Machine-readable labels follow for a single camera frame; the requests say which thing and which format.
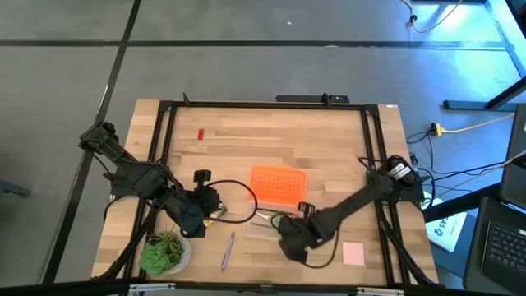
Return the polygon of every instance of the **wooden tabletop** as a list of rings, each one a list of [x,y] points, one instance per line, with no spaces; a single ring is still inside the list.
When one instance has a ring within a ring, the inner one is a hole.
[[[146,160],[155,125],[158,100],[138,100],[127,135],[126,149],[139,160]],[[395,105],[379,105],[385,148],[388,155],[408,159],[404,130]],[[164,116],[161,135],[168,116]],[[375,155],[374,125],[370,118]],[[197,140],[200,128],[204,139]],[[159,140],[157,155],[163,146]],[[365,168],[358,156],[367,156],[362,122],[358,111],[304,109],[178,108],[168,165],[185,188],[194,188],[193,173],[210,169],[212,181],[231,178],[249,183],[255,165],[286,166],[307,173],[308,201],[323,208],[333,206],[362,188]],[[215,186],[228,207],[228,220],[247,215],[247,192],[235,184]],[[92,275],[106,271],[130,239],[137,198],[125,197],[108,211]],[[435,264],[422,213],[408,202],[399,202],[399,220],[404,245],[426,275],[437,281]],[[162,211],[156,230],[171,229],[174,222]],[[276,241],[249,238],[242,224],[213,223],[205,238],[191,240],[190,265],[176,275],[151,278],[228,283],[275,284],[367,284],[385,285],[385,272],[374,206],[369,204],[348,217],[341,226],[339,245],[332,264],[321,270],[288,261]],[[221,262],[230,234],[235,231],[228,267]],[[365,247],[365,266],[343,264],[342,242],[360,242]],[[334,241],[309,251],[307,262],[320,265],[332,252]],[[394,277],[401,281],[396,251],[391,246]],[[133,275],[138,274],[137,265]]]

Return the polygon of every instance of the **plant pot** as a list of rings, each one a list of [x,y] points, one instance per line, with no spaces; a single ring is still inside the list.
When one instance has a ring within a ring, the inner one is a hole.
[[[187,267],[188,263],[190,263],[190,259],[191,259],[191,245],[190,245],[190,241],[187,240],[186,238],[183,238],[182,236],[180,236],[179,234],[177,234],[175,232],[173,234],[175,234],[175,236],[178,238],[178,240],[181,243],[181,246],[182,246],[182,249],[184,250],[184,252],[181,255],[181,261],[179,262],[179,264],[176,264],[175,266],[173,266],[172,268],[170,268],[167,271],[163,271],[163,273],[161,275],[173,275],[173,274],[176,274],[179,271],[182,271],[185,267]]]

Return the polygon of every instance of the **potted plant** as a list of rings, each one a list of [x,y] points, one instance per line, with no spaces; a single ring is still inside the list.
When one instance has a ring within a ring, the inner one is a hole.
[[[168,275],[182,271],[190,258],[190,242],[172,231],[163,231],[149,237],[142,249],[139,266],[147,275]]]

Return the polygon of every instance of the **pink sticky note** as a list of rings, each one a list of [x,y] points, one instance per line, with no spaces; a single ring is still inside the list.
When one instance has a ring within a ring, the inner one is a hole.
[[[344,264],[365,266],[363,243],[342,242],[344,248]]]

